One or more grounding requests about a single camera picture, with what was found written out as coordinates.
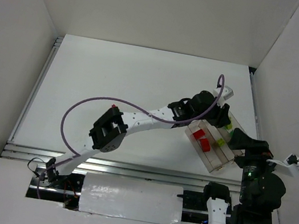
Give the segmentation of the red lego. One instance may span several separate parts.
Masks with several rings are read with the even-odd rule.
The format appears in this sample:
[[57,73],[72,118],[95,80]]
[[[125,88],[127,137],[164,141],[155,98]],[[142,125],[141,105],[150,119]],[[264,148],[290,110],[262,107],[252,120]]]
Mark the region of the red lego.
[[211,146],[207,138],[200,138],[199,142],[203,152],[209,152],[211,150]]

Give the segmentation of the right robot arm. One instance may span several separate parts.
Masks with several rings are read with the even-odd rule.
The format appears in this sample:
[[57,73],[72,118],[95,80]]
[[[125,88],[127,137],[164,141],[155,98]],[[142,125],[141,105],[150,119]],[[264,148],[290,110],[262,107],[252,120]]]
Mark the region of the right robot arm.
[[233,207],[227,222],[226,212],[231,201],[229,188],[214,182],[207,184],[203,196],[208,224],[272,224],[272,213],[281,206],[286,188],[282,179],[274,174],[275,164],[268,143],[253,139],[236,128],[228,146],[244,152],[234,160],[243,173],[239,203]]

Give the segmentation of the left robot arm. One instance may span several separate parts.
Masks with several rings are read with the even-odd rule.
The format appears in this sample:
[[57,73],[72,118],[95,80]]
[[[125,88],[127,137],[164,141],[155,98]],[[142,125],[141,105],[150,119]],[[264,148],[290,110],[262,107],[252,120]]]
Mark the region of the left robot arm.
[[125,136],[141,131],[186,127],[202,119],[216,128],[224,127],[230,124],[226,104],[229,98],[225,94],[202,91],[152,111],[138,107],[137,112],[129,113],[112,106],[94,122],[78,149],[68,147],[67,153],[47,162],[44,176],[51,186],[58,185],[81,163],[95,154],[116,150]]

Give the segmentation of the yellow-green long lego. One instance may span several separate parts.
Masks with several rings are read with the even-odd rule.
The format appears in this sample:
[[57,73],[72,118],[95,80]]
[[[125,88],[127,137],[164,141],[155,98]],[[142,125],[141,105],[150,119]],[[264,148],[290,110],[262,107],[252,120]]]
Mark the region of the yellow-green long lego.
[[231,131],[232,130],[232,122],[231,123],[229,123],[229,124],[227,124],[227,125],[225,125],[225,129],[227,130],[227,131]]

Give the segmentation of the yellow-green small lego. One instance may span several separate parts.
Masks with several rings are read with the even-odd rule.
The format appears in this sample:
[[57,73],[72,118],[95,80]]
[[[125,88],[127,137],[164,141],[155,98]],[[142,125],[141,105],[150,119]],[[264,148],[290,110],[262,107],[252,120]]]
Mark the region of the yellow-green small lego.
[[225,141],[222,138],[216,140],[216,143],[219,147],[222,147],[223,145],[225,145]]

